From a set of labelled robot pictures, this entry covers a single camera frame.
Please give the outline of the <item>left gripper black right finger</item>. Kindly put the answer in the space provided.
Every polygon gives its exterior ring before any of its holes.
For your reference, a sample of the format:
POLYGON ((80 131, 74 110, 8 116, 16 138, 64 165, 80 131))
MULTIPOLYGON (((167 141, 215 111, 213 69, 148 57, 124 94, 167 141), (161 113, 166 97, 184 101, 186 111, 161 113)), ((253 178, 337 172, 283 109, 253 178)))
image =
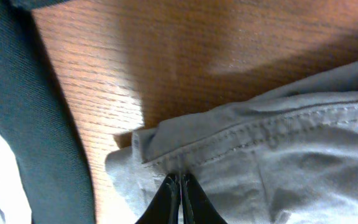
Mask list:
POLYGON ((181 176, 184 224, 227 224, 192 174, 181 176))

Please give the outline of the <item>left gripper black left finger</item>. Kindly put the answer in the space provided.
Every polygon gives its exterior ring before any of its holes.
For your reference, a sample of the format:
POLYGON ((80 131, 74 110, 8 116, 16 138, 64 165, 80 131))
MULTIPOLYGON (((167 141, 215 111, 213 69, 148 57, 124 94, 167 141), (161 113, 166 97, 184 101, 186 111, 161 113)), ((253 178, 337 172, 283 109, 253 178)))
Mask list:
POLYGON ((175 174, 168 174, 135 224, 178 224, 180 190, 179 177, 175 174))

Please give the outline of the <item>grey shorts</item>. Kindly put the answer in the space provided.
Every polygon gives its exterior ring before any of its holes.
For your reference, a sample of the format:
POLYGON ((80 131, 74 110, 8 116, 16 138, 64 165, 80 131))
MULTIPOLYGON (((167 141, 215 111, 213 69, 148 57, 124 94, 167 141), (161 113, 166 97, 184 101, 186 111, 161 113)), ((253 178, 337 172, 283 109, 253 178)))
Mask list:
POLYGON ((140 218, 170 172, 229 223, 358 223, 358 62, 134 131, 106 172, 113 223, 140 218))

